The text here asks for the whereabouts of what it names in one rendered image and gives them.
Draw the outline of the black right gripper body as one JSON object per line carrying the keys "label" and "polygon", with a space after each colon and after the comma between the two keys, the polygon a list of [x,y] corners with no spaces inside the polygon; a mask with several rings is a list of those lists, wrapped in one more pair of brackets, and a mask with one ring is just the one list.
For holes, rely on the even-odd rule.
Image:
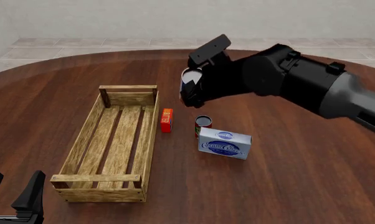
{"label": "black right gripper body", "polygon": [[203,102],[244,94],[242,63],[241,60],[232,61],[227,54],[219,54],[203,66],[201,77]]}

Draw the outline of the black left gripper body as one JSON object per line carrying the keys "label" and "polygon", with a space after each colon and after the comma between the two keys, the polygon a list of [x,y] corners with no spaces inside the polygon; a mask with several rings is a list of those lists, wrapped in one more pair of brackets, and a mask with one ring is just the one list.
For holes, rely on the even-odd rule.
{"label": "black left gripper body", "polygon": [[17,210],[16,215],[0,216],[0,224],[43,224],[42,210]]}

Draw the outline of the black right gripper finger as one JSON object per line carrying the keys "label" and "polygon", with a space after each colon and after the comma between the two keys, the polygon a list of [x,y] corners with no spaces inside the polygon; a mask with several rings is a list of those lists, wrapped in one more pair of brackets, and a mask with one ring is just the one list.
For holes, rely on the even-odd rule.
{"label": "black right gripper finger", "polygon": [[201,88],[201,79],[197,82],[191,80],[187,83],[182,82],[180,89],[180,99],[187,107],[201,108],[204,106],[203,90]]}

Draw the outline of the blue and white soup tin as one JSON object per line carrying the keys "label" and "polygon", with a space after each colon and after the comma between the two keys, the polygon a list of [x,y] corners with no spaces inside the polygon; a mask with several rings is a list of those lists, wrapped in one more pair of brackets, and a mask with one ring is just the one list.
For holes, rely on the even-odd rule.
{"label": "blue and white soup tin", "polygon": [[179,99],[183,102],[182,91],[186,88],[188,83],[193,83],[192,86],[197,85],[198,81],[202,77],[201,68],[186,68],[181,74],[181,82],[179,87]]}

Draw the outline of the wooden slat tray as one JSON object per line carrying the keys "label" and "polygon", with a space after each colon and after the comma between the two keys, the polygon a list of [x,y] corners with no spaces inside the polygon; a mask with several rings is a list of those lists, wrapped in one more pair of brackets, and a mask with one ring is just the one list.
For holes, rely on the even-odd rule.
{"label": "wooden slat tray", "polygon": [[69,203],[144,202],[159,115],[154,85],[102,85],[50,182]]}

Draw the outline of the red tin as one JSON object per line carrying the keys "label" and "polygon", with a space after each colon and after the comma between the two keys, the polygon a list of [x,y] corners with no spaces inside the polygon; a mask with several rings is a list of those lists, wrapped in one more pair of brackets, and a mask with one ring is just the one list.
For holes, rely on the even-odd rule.
{"label": "red tin", "polygon": [[199,115],[195,119],[195,137],[198,138],[201,132],[201,128],[212,128],[212,119],[207,115]]}

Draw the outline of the black plate on short stalk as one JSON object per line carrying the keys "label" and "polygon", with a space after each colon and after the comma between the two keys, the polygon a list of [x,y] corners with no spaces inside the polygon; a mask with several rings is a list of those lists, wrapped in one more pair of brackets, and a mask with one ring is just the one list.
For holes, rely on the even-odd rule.
{"label": "black plate on short stalk", "polygon": [[189,54],[188,68],[215,66],[230,62],[230,57],[225,51],[230,45],[231,42],[225,34],[210,40]]}

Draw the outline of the red butter box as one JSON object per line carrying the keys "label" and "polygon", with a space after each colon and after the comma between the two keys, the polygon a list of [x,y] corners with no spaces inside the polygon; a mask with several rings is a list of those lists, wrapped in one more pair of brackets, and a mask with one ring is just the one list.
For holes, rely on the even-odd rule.
{"label": "red butter box", "polygon": [[163,133],[170,133],[173,126],[173,110],[165,108],[161,114],[161,131]]}

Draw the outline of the pale blue cream cheese box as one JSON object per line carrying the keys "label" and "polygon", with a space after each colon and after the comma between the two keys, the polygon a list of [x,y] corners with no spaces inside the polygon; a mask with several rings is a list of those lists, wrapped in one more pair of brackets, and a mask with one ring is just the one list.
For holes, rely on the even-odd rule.
{"label": "pale blue cream cheese box", "polygon": [[246,160],[252,137],[228,131],[202,127],[198,135],[198,151]]}

